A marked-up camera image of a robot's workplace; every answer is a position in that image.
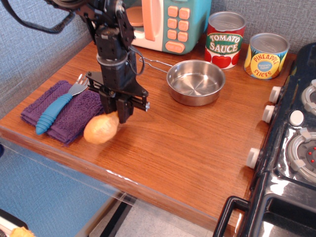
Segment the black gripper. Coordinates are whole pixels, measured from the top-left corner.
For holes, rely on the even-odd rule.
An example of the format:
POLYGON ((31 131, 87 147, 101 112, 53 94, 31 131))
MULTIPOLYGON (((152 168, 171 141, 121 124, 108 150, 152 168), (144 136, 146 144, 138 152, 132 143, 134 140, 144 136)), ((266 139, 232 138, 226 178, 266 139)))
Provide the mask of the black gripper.
POLYGON ((134 108, 143 111, 150 108, 149 93, 136 79, 139 75, 136 61, 105 61, 100 66, 100 72, 88 71, 85 76, 89 79, 89 89, 99 93, 106 114, 117 111, 123 124, 133 115, 134 108))

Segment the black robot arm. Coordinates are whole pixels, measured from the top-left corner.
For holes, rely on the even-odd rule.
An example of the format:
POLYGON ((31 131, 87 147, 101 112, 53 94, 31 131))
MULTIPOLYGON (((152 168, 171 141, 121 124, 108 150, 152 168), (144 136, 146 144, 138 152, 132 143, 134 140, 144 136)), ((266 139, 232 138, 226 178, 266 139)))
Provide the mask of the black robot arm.
POLYGON ((97 46, 97 62, 100 72, 87 72, 89 89, 99 93, 104 112, 118 113, 120 123, 125 123, 134 108, 147 111, 150 107, 148 91, 136 80, 136 55, 139 51, 132 46, 135 39, 125 4, 121 0, 48 0, 47 4, 68 12, 68 15, 52 28, 27 22, 18 17, 7 0, 2 1, 7 12, 21 25, 45 32, 58 34, 79 15, 86 23, 97 46))

